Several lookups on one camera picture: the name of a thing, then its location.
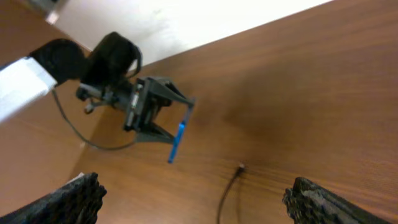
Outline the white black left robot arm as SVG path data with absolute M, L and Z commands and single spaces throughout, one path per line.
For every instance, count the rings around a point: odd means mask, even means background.
M 123 130 L 135 131 L 137 142 L 178 146 L 187 120 L 182 120 L 173 135 L 155 123 L 156 116 L 174 101 L 188 109 L 195 102 L 168 78 L 137 77 L 141 68 L 139 47 L 117 32 L 106 35 L 89 56 L 72 40 L 51 40 L 1 66 L 1 121 L 48 93 L 58 101 L 55 89 L 78 80 L 76 97 L 88 102 L 86 114 L 102 106 L 121 110 L 125 114 Z

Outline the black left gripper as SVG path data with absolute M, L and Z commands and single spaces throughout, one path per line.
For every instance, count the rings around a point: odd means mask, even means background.
M 99 106 L 110 106 L 125 112 L 123 130 L 138 131 L 135 142 L 160 142 L 173 144 L 175 136 L 170 134 L 154 120 L 161 108 L 168 107 L 172 101 L 195 105 L 168 78 L 138 78 L 135 83 L 123 81 L 118 86 L 90 86 L 81 83 L 76 91 L 81 101 L 90 100 L 85 113 L 90 114 Z

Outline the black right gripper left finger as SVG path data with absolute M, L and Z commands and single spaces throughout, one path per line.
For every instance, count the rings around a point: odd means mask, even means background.
M 81 173 L 59 189 L 2 216 L 1 223 L 93 224 L 106 194 L 97 173 Z

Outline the blue screen smartphone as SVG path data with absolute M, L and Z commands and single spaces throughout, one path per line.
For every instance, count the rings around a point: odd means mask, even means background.
M 172 150 L 170 152 L 169 158 L 168 158 L 168 163 L 172 164 L 175 160 L 175 157 L 177 155 L 178 152 L 178 147 L 180 145 L 180 142 L 182 140 L 183 134 L 185 132 L 188 120 L 190 119 L 191 113 L 193 110 L 193 106 L 189 106 L 187 109 L 187 112 L 184 116 L 184 119 L 182 119 L 182 121 L 180 122 L 180 124 L 178 125 L 178 131 L 177 131 L 177 135 L 174 138 L 174 142 L 172 145 Z

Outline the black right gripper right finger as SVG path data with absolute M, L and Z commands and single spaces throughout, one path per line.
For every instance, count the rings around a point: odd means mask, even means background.
M 297 177 L 282 198 L 294 223 L 382 224 L 385 219 L 304 177 Z

